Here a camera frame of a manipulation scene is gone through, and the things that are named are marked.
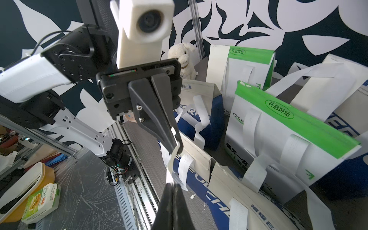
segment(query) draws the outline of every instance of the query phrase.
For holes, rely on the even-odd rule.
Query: green circular logo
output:
[[[243,55],[243,54],[245,54],[245,50],[243,50],[241,48],[232,48],[232,49],[230,49],[230,53],[235,54],[235,55]]]
[[[283,116],[288,119],[294,118],[294,114],[290,110],[288,110],[285,106],[281,105],[280,103],[275,102],[273,100],[267,100],[265,101],[265,103],[266,103],[266,106],[270,110],[277,113],[278,115]]]

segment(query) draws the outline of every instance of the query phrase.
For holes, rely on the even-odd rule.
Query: white box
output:
[[[22,222],[36,223],[59,207],[60,185],[48,184],[28,198]]]

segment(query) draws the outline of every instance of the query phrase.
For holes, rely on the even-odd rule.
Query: camera lens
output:
[[[138,20],[139,28],[146,33],[155,31],[161,24],[161,15],[157,10],[144,13]]]

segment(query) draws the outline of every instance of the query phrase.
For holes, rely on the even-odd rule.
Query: green stripe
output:
[[[274,63],[275,63],[275,61],[273,60],[272,63],[271,63],[270,69],[268,70],[268,73],[267,73],[265,84],[264,84],[263,89],[262,89],[263,91],[266,91],[271,86]]]
[[[359,142],[322,121],[292,107],[251,85],[240,84],[235,94],[255,105],[263,112],[283,123],[308,141],[339,159],[359,145]]]
[[[273,50],[230,46],[228,58],[270,64]]]

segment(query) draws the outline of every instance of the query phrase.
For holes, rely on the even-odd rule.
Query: plush toy dog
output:
[[[195,51],[195,46],[190,43],[173,45],[167,53],[167,58],[176,58],[181,64],[180,76],[183,79],[194,80],[196,72],[189,58],[189,51]]]

